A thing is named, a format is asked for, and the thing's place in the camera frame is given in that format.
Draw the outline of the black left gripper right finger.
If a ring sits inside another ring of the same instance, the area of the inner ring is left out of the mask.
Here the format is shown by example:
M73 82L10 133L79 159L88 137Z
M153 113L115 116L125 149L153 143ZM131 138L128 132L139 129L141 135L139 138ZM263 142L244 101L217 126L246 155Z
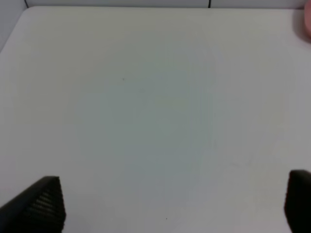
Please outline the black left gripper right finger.
M284 212L293 233L311 231L311 173L292 170L289 173Z

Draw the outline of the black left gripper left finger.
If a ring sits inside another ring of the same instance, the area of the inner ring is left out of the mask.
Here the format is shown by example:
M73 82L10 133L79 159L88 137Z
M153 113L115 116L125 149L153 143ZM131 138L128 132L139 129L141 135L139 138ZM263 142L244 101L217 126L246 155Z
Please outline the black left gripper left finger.
M60 178L45 176L0 208L2 233L61 233L66 210Z

